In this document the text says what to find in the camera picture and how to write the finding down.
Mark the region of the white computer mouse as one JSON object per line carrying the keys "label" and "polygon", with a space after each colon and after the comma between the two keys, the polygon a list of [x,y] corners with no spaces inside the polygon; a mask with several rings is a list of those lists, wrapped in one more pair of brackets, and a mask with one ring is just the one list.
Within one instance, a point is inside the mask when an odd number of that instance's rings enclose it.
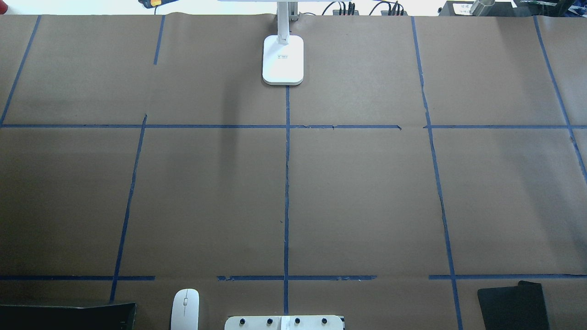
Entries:
{"label": "white computer mouse", "polygon": [[179,290],[173,299],[170,317],[171,330],[199,329],[199,292],[192,288]]}

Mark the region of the grey laptop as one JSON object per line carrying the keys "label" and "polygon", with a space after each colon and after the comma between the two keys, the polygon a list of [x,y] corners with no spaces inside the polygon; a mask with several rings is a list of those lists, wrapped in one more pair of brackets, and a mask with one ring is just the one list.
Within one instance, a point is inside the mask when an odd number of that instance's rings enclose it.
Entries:
{"label": "grey laptop", "polygon": [[136,303],[91,307],[2,305],[2,330],[132,330]]}

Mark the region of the black mouse pad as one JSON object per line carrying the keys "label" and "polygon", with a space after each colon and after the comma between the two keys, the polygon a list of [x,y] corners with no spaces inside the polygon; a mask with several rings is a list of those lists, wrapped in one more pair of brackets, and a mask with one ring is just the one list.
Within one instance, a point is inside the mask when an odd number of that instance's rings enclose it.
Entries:
{"label": "black mouse pad", "polygon": [[516,286],[482,288],[476,296],[487,330],[549,330],[541,283],[520,280]]}

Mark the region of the white desk lamp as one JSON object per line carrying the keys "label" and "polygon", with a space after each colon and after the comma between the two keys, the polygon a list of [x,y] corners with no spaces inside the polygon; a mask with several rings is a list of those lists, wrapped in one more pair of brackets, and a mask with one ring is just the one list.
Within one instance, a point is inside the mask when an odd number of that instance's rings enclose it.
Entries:
{"label": "white desk lamp", "polygon": [[262,79],[271,86],[298,86],[305,76],[305,44],[292,35],[290,22],[299,18],[297,0],[277,2],[277,33],[264,39]]}

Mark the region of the left red terminal block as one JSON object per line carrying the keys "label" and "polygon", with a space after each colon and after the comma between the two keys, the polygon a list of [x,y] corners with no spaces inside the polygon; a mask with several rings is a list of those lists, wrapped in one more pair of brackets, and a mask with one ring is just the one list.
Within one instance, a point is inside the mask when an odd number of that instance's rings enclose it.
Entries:
{"label": "left red terminal block", "polygon": [[335,4],[338,5],[338,8],[332,9],[332,15],[334,16],[359,16],[358,8],[356,8],[356,3],[349,1],[349,2],[336,2]]}

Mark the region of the red terminal block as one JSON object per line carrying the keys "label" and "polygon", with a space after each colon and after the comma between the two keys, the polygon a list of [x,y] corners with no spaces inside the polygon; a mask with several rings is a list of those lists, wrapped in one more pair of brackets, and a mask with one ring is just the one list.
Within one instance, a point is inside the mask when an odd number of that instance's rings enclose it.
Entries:
{"label": "red terminal block", "polygon": [[332,15],[334,16],[359,16],[358,8],[356,8],[356,3],[349,1],[349,2],[336,2],[335,4],[338,5],[338,8],[332,9]]}
{"label": "red terminal block", "polygon": [[387,6],[387,9],[382,9],[380,11],[381,16],[407,16],[408,13],[405,10],[404,6],[401,3],[394,1],[381,1],[380,4],[384,4]]}

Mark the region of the right red terminal block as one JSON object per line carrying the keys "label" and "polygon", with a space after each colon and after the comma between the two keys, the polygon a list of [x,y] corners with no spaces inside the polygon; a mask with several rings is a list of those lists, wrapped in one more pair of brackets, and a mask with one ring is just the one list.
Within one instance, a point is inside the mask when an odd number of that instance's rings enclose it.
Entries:
{"label": "right red terminal block", "polygon": [[381,1],[380,4],[384,4],[387,6],[387,9],[382,9],[380,11],[381,16],[407,16],[408,13],[405,10],[404,6],[401,3],[394,1]]}

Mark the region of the black box with label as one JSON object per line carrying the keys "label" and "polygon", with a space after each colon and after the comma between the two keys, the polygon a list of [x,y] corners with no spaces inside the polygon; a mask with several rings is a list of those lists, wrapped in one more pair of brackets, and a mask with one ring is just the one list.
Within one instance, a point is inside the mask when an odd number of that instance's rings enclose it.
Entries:
{"label": "black box with label", "polygon": [[451,17],[515,17],[511,2],[497,0],[447,0],[438,9],[438,16]]}

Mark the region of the silver metal cylinder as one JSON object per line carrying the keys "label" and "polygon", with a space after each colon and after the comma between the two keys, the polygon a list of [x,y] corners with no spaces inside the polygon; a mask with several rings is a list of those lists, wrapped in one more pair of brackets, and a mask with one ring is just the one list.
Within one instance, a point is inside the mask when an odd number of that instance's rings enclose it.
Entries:
{"label": "silver metal cylinder", "polygon": [[490,15],[495,2],[495,0],[474,0],[471,4],[469,13],[476,17],[487,17]]}

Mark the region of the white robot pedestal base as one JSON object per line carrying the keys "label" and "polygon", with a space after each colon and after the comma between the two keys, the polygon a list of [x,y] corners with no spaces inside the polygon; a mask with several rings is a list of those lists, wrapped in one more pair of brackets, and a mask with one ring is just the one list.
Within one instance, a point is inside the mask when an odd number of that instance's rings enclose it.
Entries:
{"label": "white robot pedestal base", "polygon": [[225,330],[344,330],[345,321],[338,315],[234,316],[224,324]]}

